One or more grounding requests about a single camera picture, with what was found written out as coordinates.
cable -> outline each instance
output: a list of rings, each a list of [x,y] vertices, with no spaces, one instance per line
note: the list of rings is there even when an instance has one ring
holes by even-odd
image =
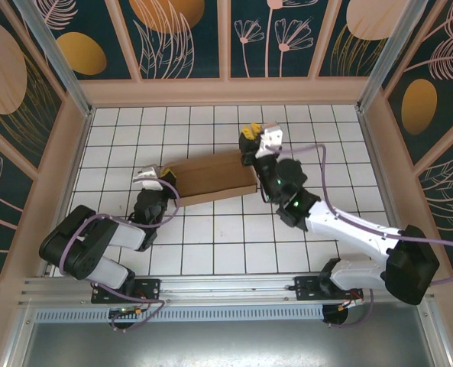
[[[315,143],[312,145],[308,145],[307,147],[302,147],[302,148],[297,148],[297,149],[292,149],[292,150],[287,150],[287,149],[278,150],[278,149],[273,149],[269,146],[266,146],[266,149],[268,149],[269,151],[273,151],[275,153],[280,153],[280,154],[282,154],[282,153],[300,153],[300,152],[304,152],[304,151],[311,151],[311,150],[317,149],[317,148],[322,149],[321,181],[322,181],[323,193],[325,195],[325,202],[326,202],[326,205],[328,206],[329,210],[332,212],[332,214],[334,216],[336,216],[343,222],[346,222],[347,224],[350,224],[351,226],[353,226],[355,228],[362,229],[365,232],[369,232],[373,235],[378,235],[383,238],[396,239],[398,241],[408,241],[408,242],[422,242],[422,243],[431,242],[431,243],[435,243],[437,245],[447,245],[447,246],[453,247],[453,241],[448,241],[446,239],[426,239],[426,238],[421,238],[421,237],[409,237],[409,236],[405,236],[405,235],[392,235],[389,233],[378,231],[376,229],[366,227],[360,223],[354,222],[354,221],[350,220],[349,218],[346,218],[346,217],[340,215],[340,213],[338,213],[336,211],[336,208],[334,208],[333,205],[330,203],[330,199],[328,198],[328,188],[326,186],[326,175],[325,175],[326,145]],[[451,277],[441,279],[439,281],[432,281],[432,283],[430,283],[430,284],[431,285],[440,285],[440,284],[450,283],[452,281],[453,281],[453,275]]]
[[[120,298],[122,298],[124,300],[131,300],[133,302],[140,302],[140,303],[144,303],[144,304],[160,304],[160,306],[156,310],[151,312],[142,321],[140,321],[139,323],[134,323],[133,325],[131,325],[130,327],[128,327],[126,329],[117,328],[117,326],[115,325],[115,321],[121,315],[119,313],[114,315],[113,318],[111,319],[111,326],[112,326],[112,329],[114,331],[120,331],[122,333],[126,333],[127,331],[132,331],[134,329],[137,329],[138,327],[143,326],[145,323],[147,323],[149,319],[152,319],[165,306],[165,301],[164,300],[144,300],[143,298],[130,297],[130,296],[127,296],[125,294],[121,294],[121,293],[115,291],[114,289],[108,287],[107,285],[104,285],[104,284],[94,283],[94,285],[95,286],[99,286],[100,288],[106,290],[107,292],[109,292],[111,294],[114,294],[115,296],[120,297]]]
[[[259,179],[259,182],[260,182],[260,194],[262,196],[262,201],[267,204],[269,202],[269,200],[267,200],[267,198],[265,197],[264,187],[262,186],[260,179]]]
[[[160,178],[142,177],[142,178],[138,178],[136,180],[133,180],[133,183],[142,182],[142,181],[156,181],[156,182],[159,182],[160,184],[165,185],[166,187],[171,189],[173,194],[175,195],[176,199],[180,200],[179,192],[176,190],[175,187],[173,187],[170,183],[166,182],[165,180],[161,180]],[[82,231],[88,226],[88,224],[90,224],[94,220],[107,218],[107,219],[112,219],[115,222],[131,225],[131,226],[135,226],[135,227],[139,227],[139,228],[157,228],[157,227],[162,226],[163,224],[167,224],[170,220],[172,220],[177,215],[178,211],[179,211],[179,205],[176,205],[175,210],[170,215],[170,217],[165,219],[163,222],[160,222],[160,223],[157,223],[157,224],[138,224],[138,223],[133,223],[133,222],[129,222],[127,220],[123,220],[123,219],[118,218],[118,217],[110,216],[109,214],[95,214],[94,216],[91,216],[90,218],[86,219],[82,223],[82,225],[75,231],[75,233],[73,233],[72,237],[70,237],[70,240],[66,244],[66,247],[63,250],[63,253],[62,253],[61,258],[60,258],[60,263],[58,264],[58,268],[60,270],[60,273],[62,275],[65,274],[65,271],[63,270],[63,266],[65,264],[66,257],[68,256],[68,253],[70,252],[70,249],[73,246],[73,243],[76,241],[76,238],[80,235],[80,233],[82,233]]]
[[[142,182],[142,181],[156,181],[156,182],[159,182],[162,185],[165,185],[166,187],[168,187],[169,189],[172,190],[173,194],[175,195],[176,200],[180,201],[179,192],[176,190],[175,187],[173,187],[170,183],[166,182],[165,180],[161,180],[160,178],[142,177],[142,178],[138,178],[136,180],[133,180],[133,183]],[[118,218],[118,217],[110,216],[109,214],[95,214],[94,216],[91,216],[90,218],[86,219],[84,221],[84,223],[82,223],[82,225],[75,231],[75,233],[73,233],[72,237],[70,238],[70,240],[66,244],[65,249],[63,250],[63,253],[62,253],[61,258],[60,258],[60,263],[58,265],[60,273],[62,275],[65,275],[65,271],[63,270],[63,266],[65,265],[66,257],[68,256],[68,253],[70,252],[70,249],[72,248],[73,243],[76,241],[76,239],[80,235],[80,233],[82,233],[82,231],[88,226],[88,224],[90,224],[94,220],[107,218],[107,219],[112,219],[115,222],[120,222],[120,223],[124,223],[124,224],[127,224],[127,225],[135,226],[135,227],[157,228],[157,227],[162,226],[163,224],[167,224],[170,220],[172,220],[177,215],[177,212],[179,211],[179,207],[180,207],[180,205],[176,205],[176,208],[173,211],[173,213],[170,215],[170,217],[168,219],[165,219],[163,222],[160,222],[160,223],[157,223],[157,224],[137,224],[137,223],[132,223],[132,222],[129,222],[127,220],[123,220],[123,219]],[[121,294],[121,293],[117,292],[116,290],[114,290],[114,289],[112,289],[112,288],[110,288],[110,287],[108,287],[108,286],[106,286],[104,284],[98,284],[98,283],[93,283],[93,284],[95,286],[99,286],[100,288],[106,290],[107,292],[109,292],[111,294],[114,294],[115,296],[120,297],[120,298],[122,298],[124,300],[132,300],[132,301],[138,302],[140,304],[160,304],[160,306],[155,311],[150,313],[144,320],[140,321],[139,323],[134,323],[132,326],[130,326],[130,327],[126,328],[126,329],[117,328],[117,326],[115,325],[114,322],[118,318],[119,314],[115,315],[111,319],[111,325],[112,325],[112,328],[113,328],[114,331],[120,330],[123,333],[126,333],[127,330],[131,331],[133,329],[136,329],[137,327],[144,325],[149,319],[151,319],[158,312],[160,312],[160,310],[163,308],[163,306],[165,306],[165,302],[163,300],[150,300],[150,299],[130,297],[130,296],[127,296],[125,294]]]
[[[363,324],[367,320],[369,320],[369,317],[372,314],[372,310],[374,309],[374,292],[371,289],[369,289],[369,293],[370,293],[369,311],[364,315],[364,317],[362,317],[361,319],[359,319],[358,321],[355,321],[353,323],[346,323],[345,325],[344,324],[337,325],[337,327],[339,327],[340,329],[347,329],[350,327],[360,326],[361,324]]]
[[[353,289],[350,289],[350,293],[352,296],[355,296],[359,300],[363,300],[363,298],[357,292],[355,292]]]

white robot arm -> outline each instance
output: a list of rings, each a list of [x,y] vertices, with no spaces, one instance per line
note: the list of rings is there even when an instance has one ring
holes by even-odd
[[[282,151],[282,130],[276,124],[244,128],[240,136],[243,165],[252,165],[264,201],[279,205],[276,213],[288,226],[337,239],[359,248],[366,261],[333,258],[323,268],[321,289],[387,289],[408,304],[419,304],[439,263],[429,243],[404,241],[398,236],[424,238],[408,226],[382,227],[339,209],[303,188],[307,176],[293,159],[277,161]]]

orange circle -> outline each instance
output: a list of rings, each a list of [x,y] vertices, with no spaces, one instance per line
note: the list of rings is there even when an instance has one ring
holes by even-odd
[[[129,0],[129,4],[144,25],[159,33],[180,33],[183,30],[180,14],[190,28],[204,15],[204,0]]]

vent grille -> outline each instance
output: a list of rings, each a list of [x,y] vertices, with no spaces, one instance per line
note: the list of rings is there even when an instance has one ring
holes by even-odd
[[[43,309],[37,312],[36,323],[107,323],[109,311],[99,309]],[[115,322],[143,320],[149,312],[125,315]],[[230,306],[230,307],[169,307],[163,309],[150,322],[193,321],[252,321],[252,320],[308,320],[322,319],[321,304],[286,306]]]

black grid line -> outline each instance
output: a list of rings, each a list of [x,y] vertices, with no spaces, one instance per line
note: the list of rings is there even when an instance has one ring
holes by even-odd
[[[237,106],[238,113],[238,130],[241,130],[240,127],[240,108]],[[243,262],[244,262],[244,273],[247,274],[247,244],[245,241],[245,230],[244,230],[244,202],[243,197],[241,197],[241,224],[243,225]]]
[[[290,137],[290,128],[289,128],[289,124],[290,123],[288,121],[289,119],[287,118],[287,107],[286,106],[284,106],[284,110],[285,110],[285,113],[286,113],[286,121],[287,121],[286,125],[287,125],[287,131],[288,131],[288,134],[289,134],[290,149],[292,150],[293,149],[293,143],[292,143],[292,139]],[[309,119],[312,121],[311,109],[309,109],[309,106],[308,106],[308,113],[309,113]],[[312,136],[314,137],[315,142],[316,142],[315,131],[314,131],[314,126],[313,126],[312,122],[307,122],[306,124],[309,124],[311,126]],[[306,142],[306,143],[300,143],[300,144],[311,145],[312,142],[311,143]],[[311,265],[309,263],[309,254],[308,254],[308,245],[307,245],[307,241],[306,241],[306,232],[304,232],[304,231],[303,231],[303,237],[304,237],[304,246],[306,248],[306,259],[308,261],[308,268],[310,269]]]
[[[165,108],[165,116],[163,118],[163,135],[162,135],[162,150],[160,153],[160,167],[162,167],[162,160],[163,160],[163,146],[165,142],[165,124],[167,123],[167,112],[168,112],[168,107]],[[148,275],[151,275],[151,261],[153,260],[153,245],[150,246],[150,264],[148,265]]]
[[[187,135],[187,158],[189,158],[189,142],[190,142],[190,114],[191,114],[191,108],[189,107],[189,134]],[[186,208],[183,208],[183,224],[182,224],[182,255],[180,256],[180,275],[183,273],[183,245],[184,242],[186,241]]]
[[[216,140],[216,107],[212,107],[212,153],[215,154]],[[216,240],[216,223],[215,223],[215,207],[216,203],[212,203],[212,273],[215,273],[215,240]]]
[[[312,129],[312,136],[314,136],[314,139],[315,139],[315,144],[316,144],[316,135],[315,135],[315,128],[312,124],[312,116],[311,116],[311,108],[308,106],[308,113],[309,113],[309,120],[311,120],[310,124],[311,124],[311,129]],[[318,148],[316,149],[316,152],[317,152],[317,155],[318,155],[318,162],[321,162],[319,160],[319,152],[318,152]],[[304,232],[304,247],[306,248],[306,257],[308,259],[308,270],[311,271],[311,262],[309,261],[309,251],[308,251],[308,241],[307,241],[307,238],[306,238],[306,233]]]

